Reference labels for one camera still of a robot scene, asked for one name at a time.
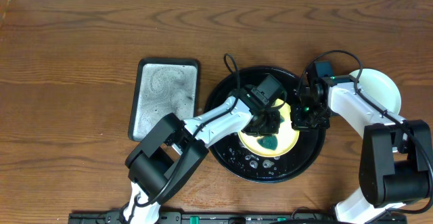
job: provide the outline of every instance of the green connector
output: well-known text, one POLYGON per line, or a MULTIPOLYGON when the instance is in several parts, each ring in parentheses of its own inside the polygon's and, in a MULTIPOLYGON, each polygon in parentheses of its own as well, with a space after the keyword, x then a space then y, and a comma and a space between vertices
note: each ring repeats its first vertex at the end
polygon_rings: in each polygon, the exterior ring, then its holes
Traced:
POLYGON ((190 217, 189 218, 189 224, 198 224, 199 218, 198 217, 190 217))

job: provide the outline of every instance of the wooden table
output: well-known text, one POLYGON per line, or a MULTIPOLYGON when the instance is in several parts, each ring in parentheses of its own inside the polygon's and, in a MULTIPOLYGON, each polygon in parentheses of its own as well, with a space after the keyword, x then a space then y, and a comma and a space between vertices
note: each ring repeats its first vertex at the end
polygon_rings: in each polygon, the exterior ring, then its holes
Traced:
MULTIPOLYGON (((401 114, 433 125, 433 0, 12 0, 0 30, 0 219, 66 223, 68 213, 122 206, 138 61, 195 58, 199 111, 240 68, 300 74, 330 49, 357 54, 401 90, 401 114)), ((357 65, 329 57, 337 73, 357 65)), ((361 138, 332 118, 323 150, 301 176, 244 181, 209 154, 165 206, 185 212, 326 209, 358 186, 361 138)), ((421 201, 415 207, 424 205, 421 201)), ((433 211, 410 216, 433 222, 433 211)))

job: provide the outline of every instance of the metal tray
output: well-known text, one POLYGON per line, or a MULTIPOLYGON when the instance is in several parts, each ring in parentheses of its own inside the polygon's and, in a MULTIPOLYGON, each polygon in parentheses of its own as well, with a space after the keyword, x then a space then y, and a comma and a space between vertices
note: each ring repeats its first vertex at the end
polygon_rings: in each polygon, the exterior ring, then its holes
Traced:
POLYGON ((197 60, 145 58, 138 65, 128 137, 141 141, 165 115, 194 116, 200 67, 197 60))

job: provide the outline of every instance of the green object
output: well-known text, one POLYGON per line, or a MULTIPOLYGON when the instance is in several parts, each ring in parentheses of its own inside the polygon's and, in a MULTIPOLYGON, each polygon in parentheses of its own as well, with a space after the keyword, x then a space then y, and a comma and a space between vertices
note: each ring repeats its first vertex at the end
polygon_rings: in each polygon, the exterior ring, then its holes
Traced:
POLYGON ((198 217, 190 217, 189 218, 189 224, 198 224, 199 218, 198 217))
POLYGON ((277 149, 278 139, 275 135, 272 136, 264 136, 261 139, 257 139, 257 143, 261 145, 263 148, 275 150, 277 149))

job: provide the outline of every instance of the water droplet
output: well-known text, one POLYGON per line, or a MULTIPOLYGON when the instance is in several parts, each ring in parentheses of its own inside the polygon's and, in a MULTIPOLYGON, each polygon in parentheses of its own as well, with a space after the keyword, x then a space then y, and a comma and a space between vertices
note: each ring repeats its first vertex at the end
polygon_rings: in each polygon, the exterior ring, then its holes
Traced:
POLYGON ((257 169, 257 167, 258 167, 257 161, 255 161, 255 160, 250 161, 250 166, 254 169, 257 169))
POLYGON ((242 147, 242 148, 247 148, 240 140, 239 140, 239 145, 242 147))
POLYGON ((271 167, 273 165, 274 165, 274 162, 271 162, 270 160, 265 160, 263 162, 263 167, 265 167, 265 168, 269 168, 269 167, 271 167))

